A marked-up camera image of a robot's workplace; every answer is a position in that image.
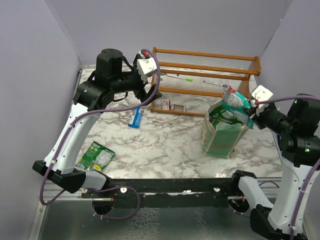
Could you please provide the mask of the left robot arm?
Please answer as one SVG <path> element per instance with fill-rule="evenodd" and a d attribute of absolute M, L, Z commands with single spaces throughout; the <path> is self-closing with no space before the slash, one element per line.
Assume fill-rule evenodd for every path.
<path fill-rule="evenodd" d="M 120 50 L 103 49 L 96 59 L 96 69 L 81 83 L 73 96 L 73 104 L 61 134 L 49 154 L 34 162 L 32 168 L 43 176 L 40 195 L 44 194 L 46 180 L 71 194 L 81 188 L 93 189 L 97 196 L 106 197 L 111 190 L 108 177 L 87 168 L 78 169 L 78 153 L 90 130 L 103 113 L 117 113 L 147 106 L 158 99 L 161 81 L 160 63 L 156 54 L 140 50 L 129 71 L 123 71 L 126 57 Z M 133 92 L 140 104 L 124 108 L 108 108 L 115 103 L 116 94 Z"/>

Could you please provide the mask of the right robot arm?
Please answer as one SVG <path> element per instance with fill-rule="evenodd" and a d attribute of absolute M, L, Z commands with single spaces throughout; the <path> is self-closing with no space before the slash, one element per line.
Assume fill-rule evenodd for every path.
<path fill-rule="evenodd" d="M 251 101 L 245 113 L 259 129 L 268 128 L 278 135 L 282 158 L 282 177 L 277 197 L 271 203 L 257 177 L 237 170 L 229 189 L 244 195 L 251 209 L 250 227 L 268 240 L 305 240 L 303 217 L 310 190 L 320 174 L 320 139 L 315 136 L 320 121 L 320 99 L 298 94 L 287 114 L 277 110 L 277 99 Z"/>

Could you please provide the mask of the teal snack bag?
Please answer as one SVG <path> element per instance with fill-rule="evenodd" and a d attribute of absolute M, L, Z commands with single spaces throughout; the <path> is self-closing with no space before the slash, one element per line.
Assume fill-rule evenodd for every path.
<path fill-rule="evenodd" d="M 235 118 L 246 125 L 249 129 L 253 129 L 254 121 L 247 113 L 245 113 L 245 110 L 251 108 L 248 100 L 242 94 L 234 90 L 230 85 L 223 84 L 222 87 L 222 107 L 233 114 Z"/>

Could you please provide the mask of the green beige paper bag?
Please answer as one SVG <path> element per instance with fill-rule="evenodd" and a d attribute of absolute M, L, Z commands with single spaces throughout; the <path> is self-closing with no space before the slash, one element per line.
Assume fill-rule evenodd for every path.
<path fill-rule="evenodd" d="M 205 115 L 200 128 L 201 148 L 208 157 L 226 159 L 233 154 L 249 128 L 242 122 L 214 128 L 209 121 L 209 112 L 218 106 L 222 106 L 221 100 L 204 108 Z"/>

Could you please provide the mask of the green Fox's candy bag back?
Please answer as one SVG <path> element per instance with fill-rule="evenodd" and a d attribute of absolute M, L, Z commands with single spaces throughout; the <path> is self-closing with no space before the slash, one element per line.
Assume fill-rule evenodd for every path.
<path fill-rule="evenodd" d="M 240 121 L 221 105 L 209 112 L 209 122 L 216 129 L 217 127 L 229 126 L 240 123 Z"/>

